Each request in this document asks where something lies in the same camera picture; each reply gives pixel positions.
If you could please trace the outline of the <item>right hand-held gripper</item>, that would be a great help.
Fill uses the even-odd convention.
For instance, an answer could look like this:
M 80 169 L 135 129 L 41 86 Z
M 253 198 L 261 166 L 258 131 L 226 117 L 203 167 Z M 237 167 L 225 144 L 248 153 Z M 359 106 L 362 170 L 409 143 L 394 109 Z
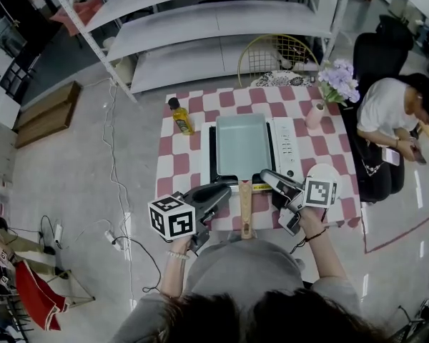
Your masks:
M 323 216 L 337 198 L 337 183 L 333 180 L 319 180 L 307 177 L 303 183 L 263 169 L 260 177 L 273 190 L 272 204 L 280 210 L 279 225 L 289 234 L 300 231 L 300 211 L 305 207 L 324 209 Z

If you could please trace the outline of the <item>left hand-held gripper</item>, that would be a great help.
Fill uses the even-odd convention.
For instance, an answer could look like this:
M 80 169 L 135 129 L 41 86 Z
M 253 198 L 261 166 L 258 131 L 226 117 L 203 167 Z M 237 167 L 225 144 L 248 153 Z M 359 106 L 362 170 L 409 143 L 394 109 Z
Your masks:
M 150 226 L 167 241 L 191 237 L 189 249 L 196 253 L 209 240 L 207 223 L 229 204 L 231 196 L 231 188 L 224 183 L 165 195 L 148 203 Z

